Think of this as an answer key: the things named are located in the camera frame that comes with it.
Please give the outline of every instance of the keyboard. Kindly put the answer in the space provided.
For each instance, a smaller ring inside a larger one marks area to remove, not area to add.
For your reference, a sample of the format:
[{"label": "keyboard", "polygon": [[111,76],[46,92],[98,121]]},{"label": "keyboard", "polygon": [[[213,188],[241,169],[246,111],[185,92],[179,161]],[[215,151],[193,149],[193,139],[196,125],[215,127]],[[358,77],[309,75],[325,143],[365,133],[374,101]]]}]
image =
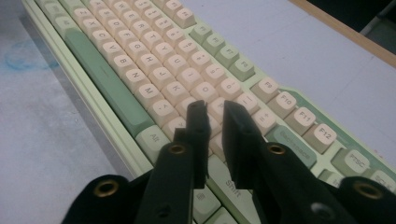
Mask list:
[{"label": "keyboard", "polygon": [[260,223],[221,145],[224,100],[243,105],[267,141],[290,147],[318,179],[369,177],[396,192],[395,171],[298,91],[281,86],[177,0],[22,0],[36,29],[134,176],[152,169],[188,104],[207,102],[204,189],[194,223]]}]

